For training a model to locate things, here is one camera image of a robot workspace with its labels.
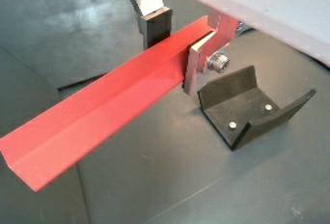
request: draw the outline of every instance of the screw head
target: screw head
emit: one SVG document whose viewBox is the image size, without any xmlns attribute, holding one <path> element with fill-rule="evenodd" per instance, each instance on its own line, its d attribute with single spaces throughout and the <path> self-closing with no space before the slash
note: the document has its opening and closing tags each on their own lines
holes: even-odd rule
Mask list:
<svg viewBox="0 0 330 224">
<path fill-rule="evenodd" d="M 229 128 L 230 128 L 230 129 L 234 129 L 234 128 L 236 128 L 236 126 L 237 126 L 237 125 L 236 125 L 236 123 L 234 123 L 234 122 L 229 122 Z"/>
<path fill-rule="evenodd" d="M 267 105 L 264 106 L 264 109 L 265 109 L 265 111 L 271 111 L 273 108 L 267 104 Z"/>
<path fill-rule="evenodd" d="M 229 59 L 220 53 L 214 52 L 208 59 L 208 69 L 222 73 L 229 65 Z"/>
</svg>

